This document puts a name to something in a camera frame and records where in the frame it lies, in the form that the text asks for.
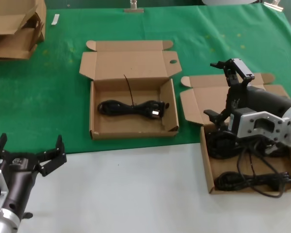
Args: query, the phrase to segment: robotic arm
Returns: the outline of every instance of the robotic arm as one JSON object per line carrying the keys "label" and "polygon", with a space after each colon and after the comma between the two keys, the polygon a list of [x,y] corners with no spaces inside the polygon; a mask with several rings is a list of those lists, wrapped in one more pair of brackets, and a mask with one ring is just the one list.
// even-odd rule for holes
{"label": "robotic arm", "polygon": [[61,136],[55,149],[38,154],[10,153],[4,150],[6,141],[3,133],[0,137],[0,233],[16,233],[21,220],[33,216],[25,213],[25,208],[37,174],[45,177],[67,159]]}
{"label": "robotic arm", "polygon": [[[240,59],[229,59],[211,66],[224,70],[230,88],[226,108],[220,114],[204,111],[210,121],[238,139],[260,135],[291,147],[291,100],[251,86],[255,76]],[[230,122],[224,129],[228,117]]]}
{"label": "robotic arm", "polygon": [[[237,172],[224,172],[215,179],[218,190],[236,191],[251,187],[256,192],[279,198],[285,184],[291,183],[288,172],[279,173],[265,157],[282,157],[291,147],[291,100],[250,85],[254,74],[240,59],[211,64],[223,69],[229,86],[226,107],[221,113],[205,110],[204,113],[216,125],[216,130],[206,135],[209,156],[228,159],[238,156]],[[237,73],[242,78],[240,83]],[[228,125],[224,121],[230,117]],[[253,176],[243,174],[240,161],[249,154]],[[256,175],[251,155],[255,155],[274,174]],[[278,195],[271,195],[256,188],[268,185]]]}

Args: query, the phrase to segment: open cardboard box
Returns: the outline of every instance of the open cardboard box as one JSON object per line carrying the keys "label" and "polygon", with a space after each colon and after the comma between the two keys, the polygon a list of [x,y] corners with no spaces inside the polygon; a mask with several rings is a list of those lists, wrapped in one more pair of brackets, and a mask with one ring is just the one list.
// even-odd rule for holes
{"label": "open cardboard box", "polygon": [[29,59],[45,38],[44,0],[0,0],[0,60]]}
{"label": "open cardboard box", "polygon": [[[179,129],[173,80],[181,71],[177,52],[164,51],[172,41],[88,41],[80,74],[92,79],[90,135],[92,139],[175,136]],[[140,115],[105,116],[97,106],[106,100],[132,105],[148,100],[169,105],[162,119]]]}
{"label": "open cardboard box", "polygon": [[[255,79],[251,82],[253,86],[265,89],[269,92],[289,97],[285,89],[280,85],[269,84],[275,80],[272,74],[255,74]],[[206,138],[210,132],[215,130],[213,123],[209,121],[209,117],[204,114],[204,110],[211,109],[215,112],[222,112],[226,105],[226,95],[228,92],[228,85],[224,75],[204,75],[204,76],[191,76],[183,77],[181,83],[184,86],[192,87],[189,90],[183,91],[180,94],[183,111],[186,120],[202,125],[200,131],[201,149],[204,162],[204,169],[209,193],[222,194],[230,193],[225,191],[216,190],[214,180],[219,177],[223,172],[236,171],[237,172],[237,159],[238,157],[218,160],[208,156]],[[257,175],[273,173],[261,160],[252,156],[252,163]],[[287,171],[291,175],[291,153],[284,158],[266,158],[266,160],[278,172]],[[241,163],[241,170],[244,174],[251,175],[252,170],[250,166],[249,156],[244,156]],[[274,194],[267,186],[259,186],[262,191]],[[286,185],[286,191],[291,191],[291,184]],[[251,188],[246,188],[239,192],[253,193]]]}

